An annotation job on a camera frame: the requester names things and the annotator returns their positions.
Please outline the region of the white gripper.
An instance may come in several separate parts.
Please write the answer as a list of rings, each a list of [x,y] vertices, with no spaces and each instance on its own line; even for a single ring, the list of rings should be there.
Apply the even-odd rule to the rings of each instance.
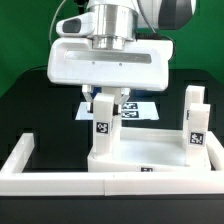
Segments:
[[[93,112],[92,86],[116,87],[113,114],[120,115],[130,89],[167,88],[172,53],[169,40],[126,42],[116,51],[93,49],[87,38],[59,38],[50,51],[47,75],[53,83],[83,85],[88,113]]]

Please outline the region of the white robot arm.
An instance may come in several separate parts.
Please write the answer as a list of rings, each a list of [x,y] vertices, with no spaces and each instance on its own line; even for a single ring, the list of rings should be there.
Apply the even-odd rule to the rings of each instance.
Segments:
[[[80,85],[86,101],[95,87],[127,102],[132,89],[163,91],[175,43],[159,32],[178,30],[193,17],[197,0],[89,0],[87,11],[61,20],[47,75],[57,84]]]

